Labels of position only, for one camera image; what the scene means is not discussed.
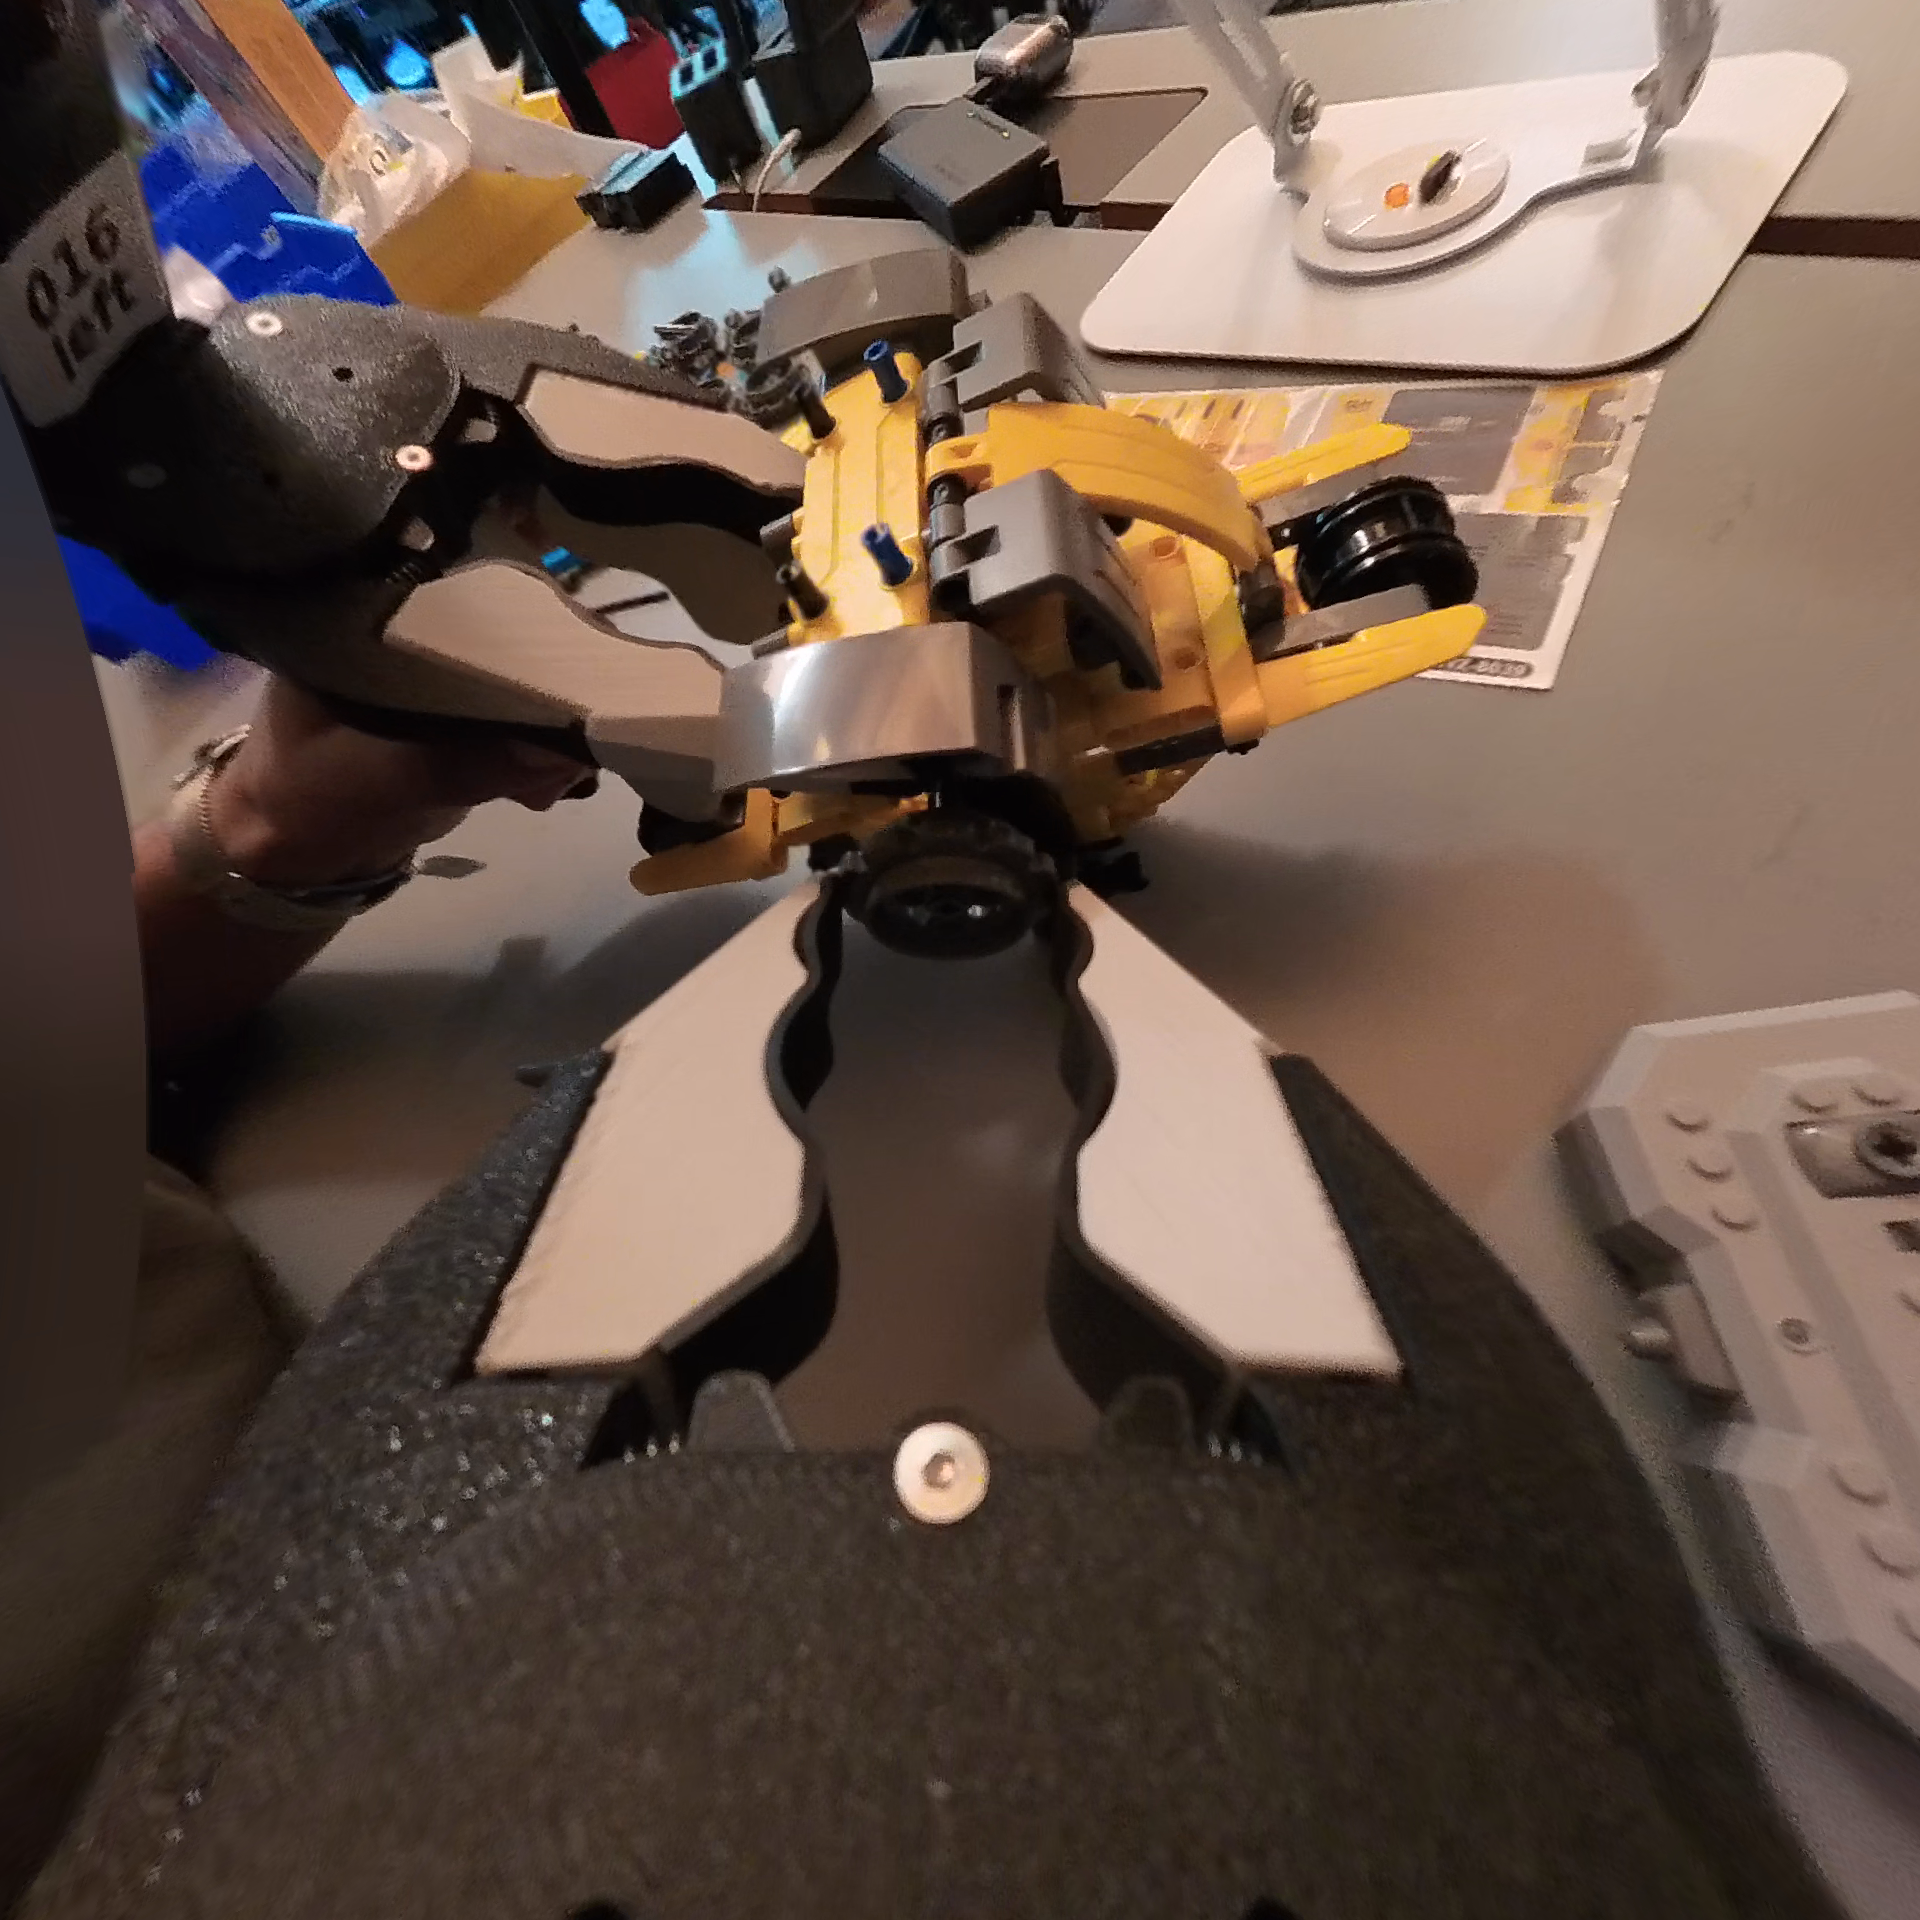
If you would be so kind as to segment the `light grey toy battery box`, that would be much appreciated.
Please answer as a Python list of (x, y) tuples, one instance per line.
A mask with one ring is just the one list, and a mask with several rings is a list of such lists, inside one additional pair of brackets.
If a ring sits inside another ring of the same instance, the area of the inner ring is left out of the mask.
[(1916, 995), (1637, 1024), (1559, 1146), (1729, 1594), (1916, 1743)]

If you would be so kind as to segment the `yellow grey sticker sheet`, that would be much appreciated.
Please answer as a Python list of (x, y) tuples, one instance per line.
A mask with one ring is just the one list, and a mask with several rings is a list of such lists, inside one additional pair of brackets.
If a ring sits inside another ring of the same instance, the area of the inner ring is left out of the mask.
[(1543, 387), (1465, 382), (1289, 382), (1231, 391), (1114, 391), (1226, 466), (1307, 448), (1363, 425), (1407, 433), (1398, 471), (1445, 496), (1479, 567), (1475, 647), (1428, 682), (1547, 690), (1628, 484), (1659, 371)]

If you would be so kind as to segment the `person's left hand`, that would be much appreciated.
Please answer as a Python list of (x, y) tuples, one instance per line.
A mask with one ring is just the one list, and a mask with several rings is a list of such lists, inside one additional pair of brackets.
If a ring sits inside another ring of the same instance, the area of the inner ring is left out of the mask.
[(390, 874), (493, 800), (543, 812), (588, 785), (575, 759), (509, 738), (373, 736), (277, 682), (213, 778), (209, 830), (234, 874), (309, 890)]

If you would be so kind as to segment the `small blue parts bin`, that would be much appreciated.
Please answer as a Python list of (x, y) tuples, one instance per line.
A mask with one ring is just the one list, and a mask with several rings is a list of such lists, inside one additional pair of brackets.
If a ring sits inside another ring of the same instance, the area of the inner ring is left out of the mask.
[(188, 675), (215, 664), (217, 651), (179, 614), (134, 587), (106, 554), (66, 537), (58, 547), (95, 658), (126, 665), (145, 656)]
[(147, 151), (138, 174), (157, 252), (186, 255), (235, 300), (398, 302), (350, 227), (297, 212), (251, 160), (213, 167), (166, 143)]

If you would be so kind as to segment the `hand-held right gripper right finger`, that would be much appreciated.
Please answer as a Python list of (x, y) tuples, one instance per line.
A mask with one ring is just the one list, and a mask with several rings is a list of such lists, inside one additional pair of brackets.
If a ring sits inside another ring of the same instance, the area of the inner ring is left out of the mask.
[(1117, 1383), (1145, 1351), (1207, 1385), (1401, 1380), (1277, 1047), (1084, 883), (1052, 937), (1073, 1102), (1053, 1323), (1073, 1369)]

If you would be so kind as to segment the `grey toy gear wheel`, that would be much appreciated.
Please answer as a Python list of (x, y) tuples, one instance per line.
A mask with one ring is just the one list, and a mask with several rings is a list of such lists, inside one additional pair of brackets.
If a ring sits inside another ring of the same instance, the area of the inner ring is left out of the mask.
[(930, 808), (858, 847), (849, 912), (892, 953), (970, 962), (1034, 934), (1055, 883), (1022, 830), (970, 808)]

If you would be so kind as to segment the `silver metal device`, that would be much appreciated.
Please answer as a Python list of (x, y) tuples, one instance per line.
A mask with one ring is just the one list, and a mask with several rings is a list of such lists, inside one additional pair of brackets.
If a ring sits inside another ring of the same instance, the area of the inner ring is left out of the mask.
[(973, 51), (967, 99), (1010, 113), (1043, 99), (1073, 59), (1073, 24), (1058, 15), (1022, 15), (997, 28)]

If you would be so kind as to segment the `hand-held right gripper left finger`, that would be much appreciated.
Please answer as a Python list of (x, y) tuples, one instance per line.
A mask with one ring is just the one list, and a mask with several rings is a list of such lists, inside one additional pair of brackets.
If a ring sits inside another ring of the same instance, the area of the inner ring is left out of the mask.
[(833, 1070), (835, 895), (783, 895), (609, 1041), (475, 1375), (678, 1358), (801, 1260), (825, 1222), (809, 1107)]

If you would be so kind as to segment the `person's left forearm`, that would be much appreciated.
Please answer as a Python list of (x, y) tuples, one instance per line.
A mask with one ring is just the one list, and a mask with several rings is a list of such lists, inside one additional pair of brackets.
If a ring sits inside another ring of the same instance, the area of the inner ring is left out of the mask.
[(133, 839), (134, 943), (151, 1065), (169, 1065), (230, 1034), (337, 936), (230, 919), (189, 890), (162, 822)]

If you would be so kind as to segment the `clear plastic bag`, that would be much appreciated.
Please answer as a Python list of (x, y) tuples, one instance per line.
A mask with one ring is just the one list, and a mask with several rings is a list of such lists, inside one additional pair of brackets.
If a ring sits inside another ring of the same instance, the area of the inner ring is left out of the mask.
[(383, 91), (350, 113), (323, 166), (317, 218), (371, 250), (457, 183), (471, 155), (442, 95)]

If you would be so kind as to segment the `person's tan pants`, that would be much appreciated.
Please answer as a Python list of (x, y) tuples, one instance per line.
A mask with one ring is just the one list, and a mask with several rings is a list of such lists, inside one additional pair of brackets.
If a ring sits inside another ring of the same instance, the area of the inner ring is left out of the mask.
[(297, 1322), (213, 1198), (151, 1156), (126, 1396), (3, 1535), (3, 1745), (109, 1710)]

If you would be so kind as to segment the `wooden board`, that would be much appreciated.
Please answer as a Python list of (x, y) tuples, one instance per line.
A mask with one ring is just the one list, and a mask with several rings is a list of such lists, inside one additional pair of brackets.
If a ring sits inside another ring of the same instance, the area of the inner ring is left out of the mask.
[(183, 4), (196, 36), (196, 88), (259, 160), (316, 183), (353, 129), (355, 104), (283, 3)]

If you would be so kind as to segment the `pile of loose toy parts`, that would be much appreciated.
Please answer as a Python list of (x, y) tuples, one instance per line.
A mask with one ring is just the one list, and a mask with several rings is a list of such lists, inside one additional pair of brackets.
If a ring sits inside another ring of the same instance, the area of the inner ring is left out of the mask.
[(766, 300), (755, 306), (732, 306), (721, 318), (700, 308), (678, 314), (655, 327), (639, 363), (683, 379), (757, 425), (793, 423), (802, 412), (804, 371), (783, 355), (764, 366), (759, 350), (764, 311), (790, 281), (783, 271), (770, 271)]

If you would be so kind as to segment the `black square box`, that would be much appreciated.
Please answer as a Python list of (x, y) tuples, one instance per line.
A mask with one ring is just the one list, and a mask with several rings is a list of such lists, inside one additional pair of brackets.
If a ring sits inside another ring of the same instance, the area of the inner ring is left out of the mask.
[(883, 140), (876, 162), (897, 199), (957, 252), (1068, 212), (1052, 146), (983, 104), (924, 113)]

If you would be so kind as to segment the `yellow toy brick vehicle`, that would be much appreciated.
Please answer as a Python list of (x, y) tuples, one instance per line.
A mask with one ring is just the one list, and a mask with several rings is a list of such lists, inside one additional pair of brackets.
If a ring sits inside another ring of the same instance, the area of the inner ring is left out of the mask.
[(1145, 888), (1127, 834), (1223, 755), (1465, 656), (1479, 567), (1443, 492), (1365, 425), (1230, 468), (1111, 406), (1030, 295), (759, 360), (807, 377), (802, 504), (762, 530), (783, 600), (735, 670), (735, 794), (639, 816), (643, 897), (849, 871), (924, 810), (1029, 834), (1058, 884)]

